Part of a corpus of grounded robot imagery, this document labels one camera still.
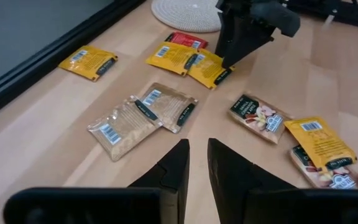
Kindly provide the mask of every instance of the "black frame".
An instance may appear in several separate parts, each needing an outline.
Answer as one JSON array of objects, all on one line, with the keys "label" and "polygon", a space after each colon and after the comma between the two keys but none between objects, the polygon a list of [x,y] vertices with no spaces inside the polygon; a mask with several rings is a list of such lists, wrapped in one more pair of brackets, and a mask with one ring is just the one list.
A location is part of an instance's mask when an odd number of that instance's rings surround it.
[{"label": "black frame", "polygon": [[0,109],[145,0],[115,0],[0,77]]}]

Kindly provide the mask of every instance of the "black label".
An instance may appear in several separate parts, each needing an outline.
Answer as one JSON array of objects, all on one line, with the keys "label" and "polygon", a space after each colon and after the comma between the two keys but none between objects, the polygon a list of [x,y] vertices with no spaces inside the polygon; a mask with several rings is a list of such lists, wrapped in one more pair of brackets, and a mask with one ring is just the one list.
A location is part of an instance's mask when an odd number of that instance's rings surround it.
[{"label": "black label", "polygon": [[171,33],[164,41],[171,42],[171,40],[173,39],[173,35],[175,35],[175,34]]},{"label": "black label", "polygon": [[105,62],[102,66],[100,66],[100,68],[98,69],[98,71],[96,72],[97,75],[104,75],[107,70],[109,70],[109,68],[112,67],[112,65],[114,65],[114,63],[116,63],[114,58],[110,58],[107,62]]},{"label": "black label", "polygon": [[140,109],[143,114],[145,114],[152,121],[158,119],[158,117],[152,111],[150,111],[150,109],[148,109],[140,100],[136,100],[135,105]]},{"label": "black label", "polygon": [[292,148],[293,153],[299,158],[304,166],[314,166],[306,151],[301,145]]},{"label": "black label", "polygon": [[238,114],[242,119],[245,119],[247,114],[256,114],[256,109],[258,107],[258,101],[242,95],[239,100],[237,100],[237,102],[230,108],[230,110]]},{"label": "black label", "polygon": [[334,170],[341,168],[342,166],[347,166],[353,164],[353,160],[350,157],[335,159],[333,161],[329,161],[326,164],[327,169]]},{"label": "black label", "polygon": [[198,54],[193,54],[186,62],[186,65],[185,65],[185,69],[186,70],[189,70],[190,67],[194,64],[194,62],[196,61],[198,57]]},{"label": "black label", "polygon": [[190,103],[181,113],[181,115],[178,118],[178,122],[177,125],[179,127],[182,127],[184,125],[184,123],[186,122],[187,118],[189,118],[191,112],[193,112],[194,108],[196,107],[196,105],[194,105],[193,103]]},{"label": "black label", "polygon": [[214,81],[215,85],[219,85],[225,78],[227,78],[231,74],[232,70],[226,69],[226,71],[222,72]]}]

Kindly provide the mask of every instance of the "yellow packet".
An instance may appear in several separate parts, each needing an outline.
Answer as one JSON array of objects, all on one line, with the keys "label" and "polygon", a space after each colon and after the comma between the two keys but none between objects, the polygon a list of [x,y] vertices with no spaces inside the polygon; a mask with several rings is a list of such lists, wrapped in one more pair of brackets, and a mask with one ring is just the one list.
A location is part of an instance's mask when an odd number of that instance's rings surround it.
[{"label": "yellow packet", "polygon": [[96,82],[116,63],[118,57],[92,46],[83,46],[62,61],[60,68]]},{"label": "yellow packet", "polygon": [[223,58],[205,49],[199,49],[199,52],[188,74],[206,87],[216,88],[231,74],[234,67],[222,68]]},{"label": "yellow packet", "polygon": [[357,156],[320,117],[286,121],[284,125],[309,155],[318,172],[357,162]]},{"label": "yellow packet", "polygon": [[181,44],[162,42],[146,63],[185,76],[197,57],[197,50]]}]

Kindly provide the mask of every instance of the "food illustration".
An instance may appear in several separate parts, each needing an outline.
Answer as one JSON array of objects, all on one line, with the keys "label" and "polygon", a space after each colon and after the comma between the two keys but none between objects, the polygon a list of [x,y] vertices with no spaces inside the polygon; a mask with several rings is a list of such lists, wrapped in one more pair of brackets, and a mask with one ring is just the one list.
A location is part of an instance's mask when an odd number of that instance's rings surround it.
[{"label": "food illustration", "polygon": [[290,152],[291,158],[306,178],[317,188],[358,189],[354,173],[347,167],[319,173],[305,150],[299,145]]},{"label": "food illustration", "polygon": [[231,107],[229,114],[264,139],[278,143],[289,116],[256,96],[243,94]]}]

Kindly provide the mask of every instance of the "white round mat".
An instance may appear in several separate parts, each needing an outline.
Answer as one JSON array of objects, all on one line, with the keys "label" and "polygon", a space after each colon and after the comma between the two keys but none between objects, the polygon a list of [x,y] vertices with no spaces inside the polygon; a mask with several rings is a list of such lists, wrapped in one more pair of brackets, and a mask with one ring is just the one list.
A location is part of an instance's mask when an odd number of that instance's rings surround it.
[{"label": "white round mat", "polygon": [[168,26],[187,32],[221,29],[217,0],[153,0],[154,16]]}]

